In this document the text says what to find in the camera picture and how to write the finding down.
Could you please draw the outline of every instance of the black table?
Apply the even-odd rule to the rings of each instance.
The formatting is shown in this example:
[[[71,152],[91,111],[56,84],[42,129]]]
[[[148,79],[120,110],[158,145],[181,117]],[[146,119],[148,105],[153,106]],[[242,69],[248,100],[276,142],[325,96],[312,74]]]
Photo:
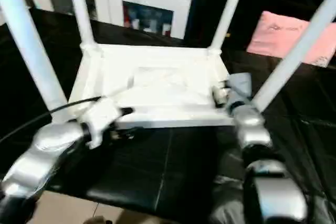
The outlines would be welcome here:
[[[76,20],[36,9],[31,14],[69,97],[81,60]],[[183,46],[177,39],[99,22],[92,22],[92,29],[103,44]],[[0,27],[0,53],[3,136],[47,109],[6,25]],[[224,50],[222,59],[231,73],[251,73],[254,93],[279,62],[232,50]],[[302,64],[264,112],[277,151],[314,199],[315,223],[333,223],[336,216],[334,80],[333,64],[326,69]],[[0,177],[48,122],[41,120],[0,145]],[[219,198],[241,207],[243,176],[232,127],[143,129],[132,141],[90,151],[61,170],[49,189],[182,223],[205,223]]]

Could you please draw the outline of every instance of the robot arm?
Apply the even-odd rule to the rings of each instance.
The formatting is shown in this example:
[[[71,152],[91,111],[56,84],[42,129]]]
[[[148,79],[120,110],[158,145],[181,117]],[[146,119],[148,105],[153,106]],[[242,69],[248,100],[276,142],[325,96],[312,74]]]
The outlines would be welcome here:
[[[228,111],[236,127],[237,138],[246,169],[244,214],[248,223],[305,223],[308,216],[306,198],[275,153],[264,118],[251,104],[246,104],[250,81],[246,74],[234,74]]]
[[[0,224],[26,223],[62,163],[86,145],[98,147],[102,131],[121,115],[111,99],[102,98],[78,119],[79,122],[42,127],[1,183]]]

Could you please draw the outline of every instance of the tile floor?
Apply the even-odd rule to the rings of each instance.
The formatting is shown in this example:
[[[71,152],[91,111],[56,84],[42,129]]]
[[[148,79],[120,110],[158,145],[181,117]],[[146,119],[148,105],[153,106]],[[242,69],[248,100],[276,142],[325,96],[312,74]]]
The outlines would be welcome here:
[[[29,224],[83,224],[93,216],[104,216],[113,224],[172,224],[155,216],[49,191],[42,195]]]

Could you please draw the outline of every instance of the items in cabinet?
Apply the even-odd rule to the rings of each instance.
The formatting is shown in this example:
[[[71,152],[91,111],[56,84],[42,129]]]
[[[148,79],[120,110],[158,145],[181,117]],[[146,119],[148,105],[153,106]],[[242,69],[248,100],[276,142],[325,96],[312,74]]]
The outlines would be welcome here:
[[[90,19],[98,20],[95,0],[85,0],[88,6]],[[54,10],[58,13],[74,15],[72,0],[51,0]]]
[[[122,4],[125,27],[170,37],[173,11],[126,1]]]

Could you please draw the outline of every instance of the pink cushion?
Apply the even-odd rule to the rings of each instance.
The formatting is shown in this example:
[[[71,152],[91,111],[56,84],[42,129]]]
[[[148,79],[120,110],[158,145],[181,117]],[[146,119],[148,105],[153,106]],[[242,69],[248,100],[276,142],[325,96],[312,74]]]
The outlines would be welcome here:
[[[309,22],[264,11],[248,52],[283,58]],[[331,23],[307,53],[304,62],[326,67],[336,50],[336,23]]]

